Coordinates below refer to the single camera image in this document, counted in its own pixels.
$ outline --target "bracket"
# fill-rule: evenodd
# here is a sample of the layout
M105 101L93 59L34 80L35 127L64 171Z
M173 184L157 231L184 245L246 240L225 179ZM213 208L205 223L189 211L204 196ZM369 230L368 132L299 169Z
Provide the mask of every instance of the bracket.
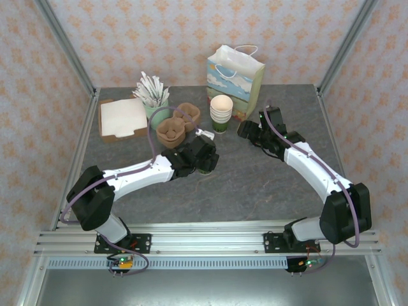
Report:
M133 250L141 254L150 254L150 246L152 245L152 235L151 234L132 234L132 243L134 245ZM122 251L115 249L107 244L107 242L101 237L101 235L96 236L95 241L95 254L119 254Z
M315 247L320 252L320 245L315 243L315 240L308 240L302 244L295 244L292 249L283 238L283 233L268 233L263 234L263 246L265 253L307 253L306 244ZM309 249L310 253L316 253L314 249Z

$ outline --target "white napkin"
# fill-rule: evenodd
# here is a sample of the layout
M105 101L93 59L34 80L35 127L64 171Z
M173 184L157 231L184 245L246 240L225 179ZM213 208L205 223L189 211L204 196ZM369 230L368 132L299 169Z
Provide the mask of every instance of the white napkin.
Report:
M146 111L141 99L126 99L101 105L102 136L117 138L133 135L136 129L147 127Z

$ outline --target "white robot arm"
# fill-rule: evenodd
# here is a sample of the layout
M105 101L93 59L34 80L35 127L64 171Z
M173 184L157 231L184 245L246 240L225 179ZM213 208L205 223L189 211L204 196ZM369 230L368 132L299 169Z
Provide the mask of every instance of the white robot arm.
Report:
M316 239L327 239L333 244L338 244L354 236L352 213L339 183L344 186L353 201L358 230L362 232L370 229L370 196L367 187L362 183L352 184L320 159L301 135L295 131L288 133L279 108L269 106L266 114L274 130L294 146L290 146L272 131L264 112L259 112L260 124L249 120L241 123L238 135L248 138L267 155L280 159L294 168L313 187L324 203L320 217L303 218L285 226L283 239L289 249Z
M186 177L195 169L212 171L217 162L214 134L199 130L191 143L179 149L166 149L151 160L126 168L101 171L97 166L86 169L67 195L70 202L91 184L112 177L89 190L72 205L83 230L96 230L109 242L128 249L132 235L124 222L111 213L119 198L143 187Z

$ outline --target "green cup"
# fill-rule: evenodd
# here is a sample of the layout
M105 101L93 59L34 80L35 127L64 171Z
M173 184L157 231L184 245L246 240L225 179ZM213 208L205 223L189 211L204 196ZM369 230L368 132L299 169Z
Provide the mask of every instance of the green cup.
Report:
M152 116L152 114L160 107L148 107L146 105L143 105L145 107L145 111L146 111L146 117L148 119L150 119L150 117ZM162 106L168 106L168 100L163 103ZM152 120L152 124L151 127L152 129L156 129L158 127L158 125L165 119L170 118L171 117L171 110L161 110L160 112L157 112L155 114L155 116L153 117Z
M202 174L202 175L210 175L211 174L211 171L204 171L204 170L201 170L201 169L198 169L198 172L200 174Z
M225 123L218 123L214 120L212 120L212 128L214 129L214 132L218 134L223 134L227 131L228 127L228 121Z

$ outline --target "white paper cup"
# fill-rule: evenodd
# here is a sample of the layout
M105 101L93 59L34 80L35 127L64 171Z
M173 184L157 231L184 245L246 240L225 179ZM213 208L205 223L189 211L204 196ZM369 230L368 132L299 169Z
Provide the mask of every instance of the white paper cup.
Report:
M231 118L232 112L219 114L219 113L214 113L213 111L210 111L210 115L211 115L211 118L214 117L214 118L219 118L219 119L225 119L225 118Z
M234 103L229 96L220 94L211 99L210 106L218 112L232 111Z
M231 110L226 110L225 112L219 111L219 110L214 110L211 106L210 106L210 111L214 114L217 115L227 115L227 114L231 114L232 113L232 109Z
M216 122L216 123L226 123L226 122L230 121L230 119L231 118L228 118L228 119L214 119L214 118L212 118L212 120L214 122Z

